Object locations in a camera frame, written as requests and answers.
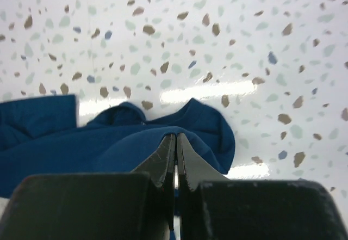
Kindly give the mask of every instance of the folded fabric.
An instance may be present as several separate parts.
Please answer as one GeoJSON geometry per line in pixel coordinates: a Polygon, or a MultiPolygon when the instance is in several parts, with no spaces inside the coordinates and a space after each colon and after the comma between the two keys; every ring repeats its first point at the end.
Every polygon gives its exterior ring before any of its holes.
{"type": "Polygon", "coordinates": [[[33,174],[131,171],[165,135],[178,133],[217,171],[229,171],[233,132],[217,110],[194,99],[152,121],[125,102],[83,127],[76,126],[73,95],[0,103],[0,196],[9,198],[33,174]]]}

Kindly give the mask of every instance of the blue spot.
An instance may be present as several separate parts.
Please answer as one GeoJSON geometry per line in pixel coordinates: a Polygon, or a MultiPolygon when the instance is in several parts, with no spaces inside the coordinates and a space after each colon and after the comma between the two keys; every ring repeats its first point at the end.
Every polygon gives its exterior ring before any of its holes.
{"type": "Polygon", "coordinates": [[[270,51],[270,53],[268,53],[268,61],[271,64],[277,64],[277,62],[278,62],[276,56],[274,56],[273,52],[271,52],[271,51],[270,51]]]}
{"type": "Polygon", "coordinates": [[[189,69],[192,68],[194,65],[196,65],[197,61],[193,60],[191,64],[189,65],[189,69]]]}
{"type": "Polygon", "coordinates": [[[81,33],[81,28],[80,27],[73,27],[72,28],[74,32],[81,33]]]}
{"type": "Polygon", "coordinates": [[[288,153],[284,150],[278,154],[278,158],[280,160],[285,159],[287,156],[288,156],[288,153]]]}
{"type": "Polygon", "coordinates": [[[107,32],[105,32],[105,39],[106,40],[109,40],[110,38],[111,38],[111,35],[113,34],[113,32],[112,31],[110,31],[110,30],[108,30],[107,32]]]}
{"type": "Polygon", "coordinates": [[[88,75],[87,81],[88,81],[88,83],[94,83],[95,82],[94,76],[88,75]]]}

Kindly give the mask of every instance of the white speckled surface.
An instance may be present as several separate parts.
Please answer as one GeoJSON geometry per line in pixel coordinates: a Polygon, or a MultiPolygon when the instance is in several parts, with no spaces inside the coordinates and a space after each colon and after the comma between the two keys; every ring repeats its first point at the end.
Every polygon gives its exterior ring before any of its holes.
{"type": "Polygon", "coordinates": [[[228,177],[319,181],[348,223],[347,18],[348,0],[0,0],[0,101],[75,93],[82,125],[198,98],[235,132],[228,177]]]}

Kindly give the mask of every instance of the terrazzo tabletop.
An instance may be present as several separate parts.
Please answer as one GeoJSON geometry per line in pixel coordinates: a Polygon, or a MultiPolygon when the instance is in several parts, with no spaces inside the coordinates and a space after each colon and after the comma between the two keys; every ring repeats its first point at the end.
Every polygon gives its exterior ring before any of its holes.
{"type": "Polygon", "coordinates": [[[348,0],[0,0],[0,101],[76,94],[83,125],[197,98],[235,133],[227,177],[318,181],[346,224],[347,90],[348,0]]]}

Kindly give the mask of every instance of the blue cloth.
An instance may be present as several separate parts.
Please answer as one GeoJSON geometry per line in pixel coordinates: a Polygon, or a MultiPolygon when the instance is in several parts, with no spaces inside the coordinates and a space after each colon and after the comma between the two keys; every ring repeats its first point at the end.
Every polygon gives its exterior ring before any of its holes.
{"type": "Polygon", "coordinates": [[[76,127],[73,95],[0,103],[0,196],[9,198],[32,174],[131,171],[165,135],[178,133],[217,171],[229,171],[233,132],[217,110],[194,99],[152,121],[125,102],[83,127],[76,127]]]}

